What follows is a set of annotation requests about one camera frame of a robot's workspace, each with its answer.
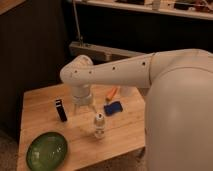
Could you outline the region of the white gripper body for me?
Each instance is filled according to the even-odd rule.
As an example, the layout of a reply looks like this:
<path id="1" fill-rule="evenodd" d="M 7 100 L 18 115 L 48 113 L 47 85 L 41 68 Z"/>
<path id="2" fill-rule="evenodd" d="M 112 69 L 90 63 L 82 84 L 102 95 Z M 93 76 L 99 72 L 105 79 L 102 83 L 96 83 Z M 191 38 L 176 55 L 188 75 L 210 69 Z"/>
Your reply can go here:
<path id="1" fill-rule="evenodd" d="M 90 85 L 73 86 L 72 99 L 77 106 L 90 105 L 93 102 L 93 95 L 91 93 Z"/>

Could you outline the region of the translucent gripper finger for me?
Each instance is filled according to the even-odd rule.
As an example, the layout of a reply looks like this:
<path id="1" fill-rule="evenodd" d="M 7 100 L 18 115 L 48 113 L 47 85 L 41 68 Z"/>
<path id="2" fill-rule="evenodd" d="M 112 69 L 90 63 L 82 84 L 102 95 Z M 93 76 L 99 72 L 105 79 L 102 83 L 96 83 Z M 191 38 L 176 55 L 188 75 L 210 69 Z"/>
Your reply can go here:
<path id="1" fill-rule="evenodd" d="M 73 115 L 78 114 L 78 109 L 79 109 L 79 106 L 74 105 L 74 107 L 73 107 Z"/>
<path id="2" fill-rule="evenodd" d="M 89 105 L 89 108 L 90 108 L 95 114 L 97 114 L 97 110 L 96 110 L 96 107 L 95 107 L 94 104 L 90 104 L 90 105 Z"/>

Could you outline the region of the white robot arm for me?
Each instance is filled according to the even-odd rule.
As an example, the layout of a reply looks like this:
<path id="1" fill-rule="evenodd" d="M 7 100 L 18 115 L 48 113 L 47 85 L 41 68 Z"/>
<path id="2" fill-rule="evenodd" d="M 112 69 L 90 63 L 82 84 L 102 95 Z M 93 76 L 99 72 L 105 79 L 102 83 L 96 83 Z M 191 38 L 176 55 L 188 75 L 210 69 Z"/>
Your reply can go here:
<path id="1" fill-rule="evenodd" d="M 147 89 L 147 170 L 213 171 L 213 52 L 163 51 L 99 65 L 79 55 L 60 78 L 76 103 L 91 96 L 92 84 Z"/>

